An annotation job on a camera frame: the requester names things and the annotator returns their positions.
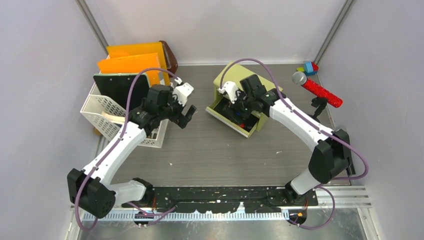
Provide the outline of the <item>Nineteen Eighty-Four dark book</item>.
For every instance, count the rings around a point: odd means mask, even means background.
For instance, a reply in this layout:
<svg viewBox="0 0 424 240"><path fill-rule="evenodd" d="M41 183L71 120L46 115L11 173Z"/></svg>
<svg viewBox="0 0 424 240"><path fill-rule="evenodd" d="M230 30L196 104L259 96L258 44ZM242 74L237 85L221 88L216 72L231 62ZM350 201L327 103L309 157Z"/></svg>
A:
<svg viewBox="0 0 424 240"><path fill-rule="evenodd" d="M124 116L117 116L117 115L108 114L105 111L103 111L101 113L101 116L103 116L108 121L110 121L114 124L117 124L117 125L123 125L125 120L126 120L126 118Z"/></svg>

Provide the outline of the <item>green metal drawer cabinet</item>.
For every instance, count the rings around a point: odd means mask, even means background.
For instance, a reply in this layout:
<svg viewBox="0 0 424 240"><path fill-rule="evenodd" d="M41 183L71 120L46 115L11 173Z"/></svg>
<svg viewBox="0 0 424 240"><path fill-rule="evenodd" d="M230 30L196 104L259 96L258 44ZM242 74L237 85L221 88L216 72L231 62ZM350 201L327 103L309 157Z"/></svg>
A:
<svg viewBox="0 0 424 240"><path fill-rule="evenodd" d="M248 118L242 119L242 124L245 124L246 128L241 128L239 125L232 123L223 112L223 107L225 105L232 106L227 95L222 95L218 92L218 88L227 81L236 83L239 88L237 96L245 94L261 101L264 104L262 112L253 111ZM228 64L213 81L214 101L210 106L206 107L205 110L207 113L229 126L234 131L246 138L249 138L255 131L260 131L267 122L268 115L270 113L269 104L271 103L271 100L275 101L280 98L275 88L276 86L272 81L256 74L255 72L239 64Z"/></svg>

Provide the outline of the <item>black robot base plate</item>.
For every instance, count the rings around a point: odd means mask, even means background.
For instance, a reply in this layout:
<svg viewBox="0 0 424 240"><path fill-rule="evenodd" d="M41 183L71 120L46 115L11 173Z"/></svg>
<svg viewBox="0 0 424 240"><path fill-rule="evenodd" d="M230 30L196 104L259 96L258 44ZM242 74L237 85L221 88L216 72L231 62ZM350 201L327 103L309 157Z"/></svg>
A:
<svg viewBox="0 0 424 240"><path fill-rule="evenodd" d="M276 213L282 207L315 207L318 198L312 190L289 198L280 186L153 187L134 204L160 213L174 209L176 213L224 214L240 207L246 213Z"/></svg>

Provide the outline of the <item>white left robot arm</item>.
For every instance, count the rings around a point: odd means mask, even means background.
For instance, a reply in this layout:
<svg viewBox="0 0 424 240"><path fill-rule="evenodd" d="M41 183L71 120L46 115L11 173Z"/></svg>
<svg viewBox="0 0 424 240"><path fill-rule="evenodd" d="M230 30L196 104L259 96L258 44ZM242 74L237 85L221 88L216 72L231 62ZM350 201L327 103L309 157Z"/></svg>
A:
<svg viewBox="0 0 424 240"><path fill-rule="evenodd" d="M153 202L150 183L134 178L126 183L111 181L128 158L163 120L169 120L185 128L192 119L196 107L191 105L186 114L183 110L194 87L181 83L176 87L157 84L151 87L141 105L128 114L115 137L102 152L82 170L73 168L67 175L70 201L98 219L104 218L114 206L135 201L141 207Z"/></svg>

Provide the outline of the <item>black clipboard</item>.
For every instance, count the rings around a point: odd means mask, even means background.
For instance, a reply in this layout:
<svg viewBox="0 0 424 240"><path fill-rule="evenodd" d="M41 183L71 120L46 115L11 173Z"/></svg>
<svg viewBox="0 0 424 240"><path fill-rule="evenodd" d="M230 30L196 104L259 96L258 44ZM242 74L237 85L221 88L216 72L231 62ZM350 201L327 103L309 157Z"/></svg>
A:
<svg viewBox="0 0 424 240"><path fill-rule="evenodd" d="M122 108L126 109L128 93L137 73L98 73L93 75L101 95L110 97ZM148 94L150 88L149 79L146 74L141 75L132 90L129 110L139 107L143 98Z"/></svg>

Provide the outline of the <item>thick orange binder folder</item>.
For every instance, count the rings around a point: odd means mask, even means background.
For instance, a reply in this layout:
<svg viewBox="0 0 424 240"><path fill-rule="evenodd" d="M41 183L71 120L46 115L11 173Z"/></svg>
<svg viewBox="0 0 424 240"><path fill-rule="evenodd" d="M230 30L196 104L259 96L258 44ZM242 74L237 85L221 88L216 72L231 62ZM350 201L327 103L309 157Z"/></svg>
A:
<svg viewBox="0 0 424 240"><path fill-rule="evenodd" d="M148 68L161 68L157 53L102 59L97 62L97 66L103 74L138 74ZM145 73L150 86L169 85L169 81L165 79L165 73L158 70L149 70Z"/></svg>

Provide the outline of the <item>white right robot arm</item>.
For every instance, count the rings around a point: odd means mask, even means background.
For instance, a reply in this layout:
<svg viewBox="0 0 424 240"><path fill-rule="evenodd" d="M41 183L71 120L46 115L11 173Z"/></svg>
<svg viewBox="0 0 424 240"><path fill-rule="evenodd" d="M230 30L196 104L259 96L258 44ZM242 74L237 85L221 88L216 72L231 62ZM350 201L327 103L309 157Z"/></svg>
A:
<svg viewBox="0 0 424 240"><path fill-rule="evenodd" d="M344 145L349 139L345 131L321 125L277 88L267 90L256 74L241 80L240 85L226 81L217 90L229 99L223 111L232 123L241 125L252 112L262 113L288 128L312 151L307 168L285 185L288 203L299 205L308 191L327 184L351 165L351 151Z"/></svg>

